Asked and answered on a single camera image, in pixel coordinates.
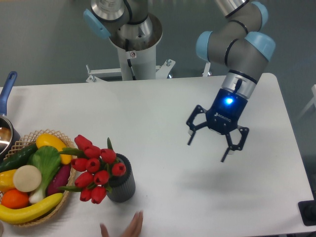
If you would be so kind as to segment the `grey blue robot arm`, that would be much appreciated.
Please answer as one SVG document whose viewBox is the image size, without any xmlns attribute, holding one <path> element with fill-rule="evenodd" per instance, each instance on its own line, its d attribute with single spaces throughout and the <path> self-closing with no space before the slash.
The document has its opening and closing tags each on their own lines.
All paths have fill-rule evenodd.
<svg viewBox="0 0 316 237">
<path fill-rule="evenodd" d="M 196 106 L 186 124 L 189 134 L 204 127 L 224 135 L 226 153 L 240 151 L 249 133 L 238 120 L 251 97 L 276 44 L 261 33 L 268 11 L 257 1 L 216 2 L 227 23 L 219 32 L 203 32 L 196 42 L 197 56 L 229 68 L 210 109 Z M 146 0 L 93 0 L 83 18 L 91 31 L 117 48 L 123 80 L 157 79 L 156 46 L 162 25 L 149 13 Z"/>
</svg>

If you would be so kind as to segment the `bare human hand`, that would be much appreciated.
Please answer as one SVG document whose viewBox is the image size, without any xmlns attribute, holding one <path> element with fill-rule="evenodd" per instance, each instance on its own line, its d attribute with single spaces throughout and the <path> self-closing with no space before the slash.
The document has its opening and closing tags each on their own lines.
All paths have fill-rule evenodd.
<svg viewBox="0 0 316 237">
<path fill-rule="evenodd" d="M 141 233 L 143 226 L 143 211 L 138 211 L 134 214 L 130 224 L 126 227 L 123 233 L 120 235 L 121 237 L 138 237 Z M 105 224 L 100 223 L 100 230 L 102 237 L 109 237 L 109 232 Z"/>
</svg>

